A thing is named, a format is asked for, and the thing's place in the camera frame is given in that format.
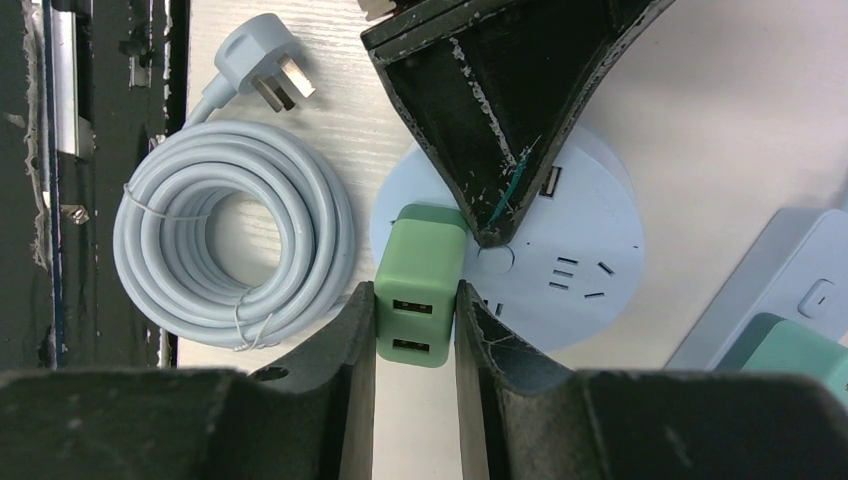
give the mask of power button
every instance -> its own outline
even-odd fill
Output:
[[[804,299],[798,304],[798,311],[807,318],[820,317],[827,312],[836,296],[836,285],[822,278],[804,295]]]

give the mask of green usb charger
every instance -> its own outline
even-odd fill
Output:
[[[751,319],[718,369],[807,375],[848,406],[848,348],[770,313]]]
[[[458,210],[401,210],[374,280],[381,357],[431,368],[447,361],[467,236]]]

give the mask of wood grain surface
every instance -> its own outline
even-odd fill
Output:
[[[274,12],[303,42],[313,98],[279,115],[258,96],[240,98],[219,117],[286,128],[327,156],[355,209],[353,281],[373,278],[368,213],[411,138],[360,44],[357,2],[192,3],[190,106],[215,74],[218,44],[249,17]],[[555,358],[661,367],[778,208],[835,203],[848,173],[846,23],[844,0],[678,0],[624,55],[581,121],[631,173],[645,274],[613,326]],[[220,209],[210,241],[221,265],[249,282],[279,256],[270,216],[242,197]],[[180,364],[249,371],[312,332],[244,353],[182,341]],[[374,478],[461,478],[453,358],[436,370],[379,361],[377,374]]]

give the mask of usb port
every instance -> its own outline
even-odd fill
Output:
[[[408,340],[400,340],[398,338],[392,341],[392,348],[401,348],[404,350],[415,350],[417,352],[430,353],[430,345],[426,343],[410,342]]]
[[[412,302],[401,302],[400,300],[394,300],[392,302],[392,307],[395,310],[406,310],[407,312],[424,313],[427,315],[431,315],[433,313],[432,305],[422,305],[420,303]]]
[[[545,178],[545,182],[542,184],[542,189],[539,190],[539,195],[545,198],[553,198],[554,192],[556,192],[556,184],[559,183],[559,174],[562,173],[562,168],[560,167],[551,167],[551,171],[548,172],[547,178]]]

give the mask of white power strip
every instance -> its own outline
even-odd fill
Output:
[[[410,203],[456,208],[419,148],[377,194],[370,224],[377,263],[393,221]],[[469,236],[463,278],[507,327],[554,351],[609,326],[636,291],[644,261],[630,177],[612,148],[577,126],[509,245],[481,249]]]
[[[845,335],[848,213],[798,207],[778,211],[666,368],[714,369],[763,312],[837,342]]]

